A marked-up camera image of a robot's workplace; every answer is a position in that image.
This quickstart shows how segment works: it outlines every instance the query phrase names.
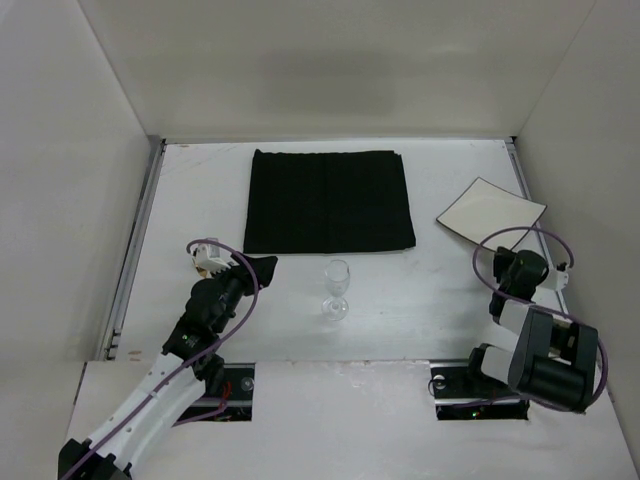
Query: white card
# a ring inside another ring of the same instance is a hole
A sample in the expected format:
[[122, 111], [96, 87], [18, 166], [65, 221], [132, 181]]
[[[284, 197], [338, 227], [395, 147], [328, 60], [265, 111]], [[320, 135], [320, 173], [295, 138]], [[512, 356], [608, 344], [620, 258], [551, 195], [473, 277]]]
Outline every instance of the white card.
[[[438, 222], [477, 244], [503, 228], [533, 226], [546, 208], [546, 205], [530, 202], [477, 178], [438, 217]], [[512, 249], [526, 233], [524, 230], [504, 233], [489, 240], [485, 247]]]

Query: black towel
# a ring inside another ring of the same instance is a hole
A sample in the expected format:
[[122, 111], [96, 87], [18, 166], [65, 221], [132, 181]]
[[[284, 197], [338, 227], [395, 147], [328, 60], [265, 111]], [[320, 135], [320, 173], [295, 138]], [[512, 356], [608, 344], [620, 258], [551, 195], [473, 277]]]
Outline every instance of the black towel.
[[245, 253], [383, 252], [415, 245], [400, 155], [256, 150]]

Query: wine glass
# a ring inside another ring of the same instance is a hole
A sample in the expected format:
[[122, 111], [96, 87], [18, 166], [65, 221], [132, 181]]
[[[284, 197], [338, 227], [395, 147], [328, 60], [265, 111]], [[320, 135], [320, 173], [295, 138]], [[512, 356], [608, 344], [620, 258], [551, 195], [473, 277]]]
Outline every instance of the wine glass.
[[322, 302], [322, 314], [330, 320], [342, 320], [349, 313], [349, 304], [342, 297], [350, 281], [349, 265], [344, 260], [332, 260], [324, 269], [324, 286], [331, 295]]

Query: white enclosure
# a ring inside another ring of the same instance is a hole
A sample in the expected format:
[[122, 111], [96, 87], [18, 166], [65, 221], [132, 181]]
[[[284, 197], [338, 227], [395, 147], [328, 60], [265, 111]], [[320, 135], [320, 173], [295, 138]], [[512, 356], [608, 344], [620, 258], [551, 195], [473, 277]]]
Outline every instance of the white enclosure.
[[637, 463], [639, 23], [635, 0], [0, 0], [3, 476], [53, 478], [147, 135], [518, 136], [543, 225], [580, 258], [569, 307], [609, 346]]

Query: white table surface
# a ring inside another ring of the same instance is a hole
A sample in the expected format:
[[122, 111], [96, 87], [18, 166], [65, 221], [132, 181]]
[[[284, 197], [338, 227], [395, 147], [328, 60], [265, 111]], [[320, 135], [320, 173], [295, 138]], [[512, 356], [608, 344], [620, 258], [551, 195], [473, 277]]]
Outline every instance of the white table surface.
[[[90, 363], [70, 436], [86, 438], [148, 368]], [[529, 421], [442, 422], [429, 378], [420, 361], [259, 362], [251, 422], [175, 427], [135, 480], [637, 478], [606, 395], [586, 416], [533, 405]]]
[[[228, 362], [398, 360], [467, 357], [489, 320], [490, 292], [471, 270], [470, 242], [436, 217], [477, 178], [521, 195], [500, 140], [366, 139], [314, 142], [170, 145], [118, 348], [118, 360], [155, 357], [199, 280], [185, 245], [218, 237], [241, 248], [256, 149], [269, 152], [393, 150], [402, 155], [414, 249], [384, 254], [280, 255], [272, 285], [249, 322], [220, 354]], [[533, 235], [521, 244], [539, 251]], [[324, 320], [323, 269], [330, 258], [351, 267], [351, 311]], [[485, 260], [489, 265], [490, 257]], [[558, 307], [555, 294], [535, 300]], [[241, 302], [242, 315], [249, 300]]]

